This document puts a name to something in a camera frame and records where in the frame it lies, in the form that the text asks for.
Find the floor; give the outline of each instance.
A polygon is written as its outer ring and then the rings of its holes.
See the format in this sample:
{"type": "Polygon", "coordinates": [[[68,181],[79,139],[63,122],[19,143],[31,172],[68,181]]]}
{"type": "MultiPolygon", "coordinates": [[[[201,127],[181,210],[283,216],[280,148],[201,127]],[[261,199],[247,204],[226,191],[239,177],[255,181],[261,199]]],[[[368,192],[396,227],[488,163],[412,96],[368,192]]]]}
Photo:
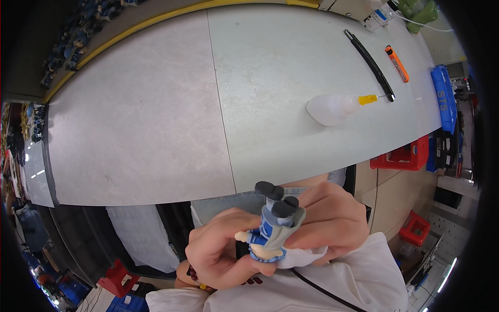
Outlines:
{"type": "MultiPolygon", "coordinates": [[[[437,175],[426,171],[371,169],[369,160],[357,164],[354,196],[357,201],[373,208],[369,227],[371,233],[383,232],[388,245],[397,248],[398,232],[413,210],[427,218],[433,207],[437,175]]],[[[157,289],[173,288],[173,281],[141,277],[157,289]]]]}

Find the white shirt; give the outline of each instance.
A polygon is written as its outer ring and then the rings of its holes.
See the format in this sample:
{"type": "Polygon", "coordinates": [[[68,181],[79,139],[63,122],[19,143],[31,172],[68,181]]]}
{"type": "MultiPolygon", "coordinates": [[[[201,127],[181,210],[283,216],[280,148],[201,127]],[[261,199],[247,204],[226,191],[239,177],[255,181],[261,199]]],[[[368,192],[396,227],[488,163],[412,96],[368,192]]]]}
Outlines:
{"type": "MultiPolygon", "coordinates": [[[[368,312],[405,312],[404,279],[383,233],[370,235],[358,249],[321,267],[296,270],[328,292],[368,312]]],[[[240,285],[208,295],[196,288],[148,293],[150,312],[183,311],[352,311],[300,280],[290,270],[271,277],[256,274],[262,283],[240,285]]]]}

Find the gray work table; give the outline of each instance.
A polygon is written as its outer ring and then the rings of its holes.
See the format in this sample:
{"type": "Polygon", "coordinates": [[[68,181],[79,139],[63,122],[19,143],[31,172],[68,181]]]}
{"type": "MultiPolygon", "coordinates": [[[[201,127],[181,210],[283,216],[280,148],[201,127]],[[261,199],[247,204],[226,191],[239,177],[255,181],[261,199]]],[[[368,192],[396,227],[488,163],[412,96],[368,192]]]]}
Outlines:
{"type": "Polygon", "coordinates": [[[399,20],[377,33],[310,8],[248,4],[201,10],[111,46],[52,98],[49,150],[61,204],[170,203],[304,179],[359,163],[441,126],[420,35],[399,20]],[[319,94],[382,88],[343,29],[396,95],[324,127],[319,94]],[[392,45],[404,83],[384,52],[392,45]]]}

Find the fluorescent light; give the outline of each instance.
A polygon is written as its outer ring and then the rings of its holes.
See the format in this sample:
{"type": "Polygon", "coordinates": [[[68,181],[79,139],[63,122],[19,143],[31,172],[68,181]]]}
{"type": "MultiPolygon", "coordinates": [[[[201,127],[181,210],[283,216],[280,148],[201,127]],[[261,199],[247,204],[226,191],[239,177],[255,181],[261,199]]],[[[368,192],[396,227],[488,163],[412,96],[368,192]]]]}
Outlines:
{"type": "Polygon", "coordinates": [[[442,282],[442,284],[441,284],[441,285],[440,285],[440,287],[438,288],[438,290],[437,290],[437,292],[438,292],[438,293],[442,290],[442,288],[444,287],[445,283],[447,282],[447,278],[448,278],[448,277],[449,277],[449,275],[451,274],[452,269],[453,269],[454,265],[456,264],[456,260],[457,260],[457,259],[458,259],[458,258],[454,258],[454,261],[452,261],[451,269],[449,270],[449,272],[447,273],[447,276],[444,278],[444,281],[442,282]]]}

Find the blue crate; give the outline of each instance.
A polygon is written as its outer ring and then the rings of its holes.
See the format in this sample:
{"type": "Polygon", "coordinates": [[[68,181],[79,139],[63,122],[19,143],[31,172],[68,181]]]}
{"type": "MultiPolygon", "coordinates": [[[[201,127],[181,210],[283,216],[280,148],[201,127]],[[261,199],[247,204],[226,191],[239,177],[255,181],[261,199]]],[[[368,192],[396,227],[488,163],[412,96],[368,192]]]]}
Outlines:
{"type": "Polygon", "coordinates": [[[76,306],[82,301],[88,293],[88,288],[77,281],[60,282],[59,288],[76,306]]]}
{"type": "Polygon", "coordinates": [[[437,92],[442,129],[454,134],[458,110],[456,108],[456,99],[454,99],[454,93],[452,92],[452,85],[447,67],[438,65],[433,68],[431,75],[433,85],[435,85],[435,91],[437,92]]]}
{"type": "Polygon", "coordinates": [[[435,167],[435,154],[437,151],[433,136],[428,137],[428,150],[429,153],[428,153],[428,161],[426,162],[426,171],[435,173],[438,168],[435,167]]]}
{"type": "Polygon", "coordinates": [[[141,297],[126,295],[123,298],[114,297],[106,312],[148,312],[146,300],[141,297]],[[129,304],[125,303],[127,296],[132,297],[129,304]]]}

